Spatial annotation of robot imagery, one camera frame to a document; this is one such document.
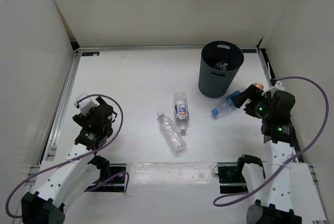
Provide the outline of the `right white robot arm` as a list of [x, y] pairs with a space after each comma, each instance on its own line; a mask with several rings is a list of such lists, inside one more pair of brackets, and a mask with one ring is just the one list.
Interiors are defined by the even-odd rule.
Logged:
[[247, 210], [246, 222], [302, 223], [302, 217], [293, 209], [288, 161], [296, 144], [290, 120], [294, 95], [281, 86], [264, 92], [250, 85], [231, 100], [236, 108], [243, 105], [246, 114], [261, 119], [264, 136], [266, 163], [258, 157], [242, 155], [234, 169], [236, 179], [246, 182], [253, 202]]

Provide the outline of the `clear plastic bottle white cap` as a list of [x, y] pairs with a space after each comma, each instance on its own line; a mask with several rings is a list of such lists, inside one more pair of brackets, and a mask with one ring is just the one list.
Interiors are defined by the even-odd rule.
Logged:
[[183, 139], [181, 133], [177, 130], [175, 124], [170, 117], [162, 112], [157, 113], [157, 118], [160, 126], [161, 134], [167, 141], [171, 150], [175, 155], [179, 155], [182, 151], [186, 149], [186, 142]]

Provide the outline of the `short labelled plastic bottle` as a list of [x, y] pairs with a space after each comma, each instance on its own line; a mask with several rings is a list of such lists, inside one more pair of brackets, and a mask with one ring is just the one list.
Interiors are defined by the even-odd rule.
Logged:
[[187, 95], [178, 92], [174, 95], [175, 125], [177, 129], [185, 134], [189, 124], [189, 113]]

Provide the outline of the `blue label plastic bottle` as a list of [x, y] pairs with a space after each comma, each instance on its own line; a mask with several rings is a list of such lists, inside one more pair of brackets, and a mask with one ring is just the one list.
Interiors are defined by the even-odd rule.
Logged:
[[214, 109], [211, 110], [211, 115], [213, 117], [219, 117], [219, 116], [226, 116], [230, 113], [232, 113], [236, 107], [234, 106], [231, 98], [235, 95], [240, 94], [243, 92], [246, 88], [241, 87], [239, 90], [234, 91], [230, 95], [226, 96], [223, 98]]

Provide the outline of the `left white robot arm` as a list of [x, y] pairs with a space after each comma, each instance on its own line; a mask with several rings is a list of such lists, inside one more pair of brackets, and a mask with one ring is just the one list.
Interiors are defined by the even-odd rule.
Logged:
[[118, 113], [105, 101], [107, 96], [85, 96], [75, 102], [79, 114], [73, 121], [81, 127], [66, 159], [47, 170], [51, 177], [34, 193], [27, 192], [21, 200], [23, 223], [64, 223], [73, 202], [93, 183], [110, 176], [109, 161], [98, 151], [116, 136], [112, 123]]

